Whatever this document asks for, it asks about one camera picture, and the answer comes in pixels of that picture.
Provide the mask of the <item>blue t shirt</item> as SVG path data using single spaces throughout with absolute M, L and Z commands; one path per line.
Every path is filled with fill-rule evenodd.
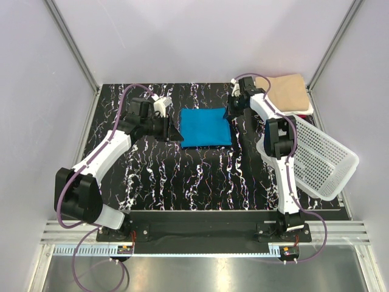
M 182 109 L 180 132 L 182 148 L 231 146 L 230 125 L 225 108 Z

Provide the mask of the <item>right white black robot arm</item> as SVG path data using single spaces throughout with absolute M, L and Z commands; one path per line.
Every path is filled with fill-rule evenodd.
M 268 97 L 271 82 L 265 78 L 268 88 L 257 88 L 250 74 L 231 79 L 233 91 L 228 96 L 224 119 L 234 119 L 252 109 L 264 121 L 262 158 L 275 170 L 278 189 L 276 234 L 283 241 L 292 240 L 305 225 L 297 198 L 294 176 L 294 154 L 297 149 L 297 126 L 294 116 L 283 114 Z

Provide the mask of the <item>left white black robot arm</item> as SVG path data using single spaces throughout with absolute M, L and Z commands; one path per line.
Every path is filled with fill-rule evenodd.
M 167 113 L 171 98 L 154 96 L 154 99 L 132 99 L 128 111 L 119 113 L 114 128 L 84 160 L 70 169 L 57 171 L 54 209 L 63 228 L 66 227 L 63 217 L 69 217 L 77 225 L 110 228 L 110 234 L 119 241 L 131 235 L 126 215 L 103 203 L 100 186 L 108 170 L 140 138 L 152 136 L 160 142 L 184 140 Z

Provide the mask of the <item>folded beige t shirt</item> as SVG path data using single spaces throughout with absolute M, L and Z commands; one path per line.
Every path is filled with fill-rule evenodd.
M 284 111 L 305 111 L 308 109 L 309 97 L 305 82 L 300 74 L 285 75 L 281 77 L 268 77 L 269 82 L 262 77 L 255 78 L 255 86 L 267 91 L 269 100 L 273 105 Z

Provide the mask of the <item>white perforated plastic basket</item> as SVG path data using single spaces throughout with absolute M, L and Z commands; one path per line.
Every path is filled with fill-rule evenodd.
M 356 171 L 359 158 L 318 128 L 298 116 L 294 117 L 297 126 L 297 149 L 294 154 L 297 189 L 313 198 L 331 201 Z M 258 143 L 256 149 L 261 155 L 264 150 Z

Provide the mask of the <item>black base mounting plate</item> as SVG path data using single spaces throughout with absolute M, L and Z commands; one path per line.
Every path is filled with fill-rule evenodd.
M 125 220 L 126 231 L 103 228 L 99 242 L 151 242 L 167 236 L 188 238 L 238 237 L 261 242 L 312 241 L 304 215 L 283 216 L 271 210 L 157 211 L 136 210 Z

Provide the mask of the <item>aluminium frame rail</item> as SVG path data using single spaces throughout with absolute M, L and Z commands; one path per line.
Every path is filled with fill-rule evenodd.
M 321 221 L 307 222 L 312 243 L 320 244 L 327 236 L 329 245 L 369 245 L 365 225 L 361 221 L 327 221 L 326 226 Z M 83 223 L 72 229 L 64 229 L 54 220 L 49 220 L 44 227 L 40 244 L 76 244 L 85 234 L 95 227 Z

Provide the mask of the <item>right aluminium corner post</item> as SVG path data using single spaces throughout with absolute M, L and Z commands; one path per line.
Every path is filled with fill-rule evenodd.
M 338 45 L 340 44 L 342 38 L 344 37 L 346 31 L 348 30 L 349 26 L 351 25 L 354 17 L 357 15 L 357 12 L 359 11 L 363 3 L 364 0 L 353 0 L 351 2 L 351 5 L 349 6 L 338 29 L 336 30 L 335 35 L 333 36 L 328 48 L 326 49 L 322 59 L 320 60 L 317 69 L 315 70 L 311 80 L 309 81 L 306 87 L 309 93 L 313 91 L 315 85 L 317 84 L 319 78 L 321 77 L 323 71 L 329 63 L 332 55 L 336 51 Z

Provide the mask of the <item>aluminium corner post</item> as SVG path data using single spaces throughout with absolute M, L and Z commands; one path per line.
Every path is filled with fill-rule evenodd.
M 57 4 L 53 0 L 43 0 L 44 5 L 46 6 L 50 16 L 52 17 L 54 23 L 56 24 L 58 30 L 60 31 L 63 40 L 65 41 L 67 47 L 69 48 L 74 60 L 78 64 L 81 73 L 86 79 L 88 85 L 92 89 L 92 91 L 96 94 L 100 88 L 98 83 L 96 82 L 94 76 L 92 75 L 91 70 L 86 64 L 85 59 L 83 58 L 68 25 L 65 22 L 63 15 L 61 14 Z
M 336 30 L 335 35 L 333 36 L 328 48 L 326 49 L 322 59 L 320 60 L 317 69 L 315 70 L 311 80 L 309 81 L 306 87 L 309 93 L 313 91 L 315 85 L 317 84 L 319 78 L 321 77 L 323 71 L 329 63 L 332 55 L 336 51 L 338 45 L 340 44 L 342 38 L 344 37 L 346 31 L 348 30 L 349 26 L 351 25 L 354 17 L 357 15 L 357 12 L 359 11 L 363 3 L 364 0 L 353 0 L 351 2 L 351 5 L 349 6 L 338 29 Z

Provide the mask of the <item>left aluminium corner post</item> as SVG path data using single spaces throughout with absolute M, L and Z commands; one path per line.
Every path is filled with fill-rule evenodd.
M 65 22 L 63 15 L 61 14 L 57 4 L 53 0 L 43 0 L 44 5 L 46 6 L 50 16 L 52 17 L 54 23 L 56 24 L 58 30 L 60 31 L 63 40 L 65 41 L 67 47 L 69 48 L 74 60 L 78 64 L 81 73 L 86 79 L 88 85 L 92 89 L 92 91 L 96 94 L 100 88 L 98 83 L 96 82 L 94 76 L 92 75 L 91 70 L 86 64 L 85 59 L 83 58 L 68 25 Z

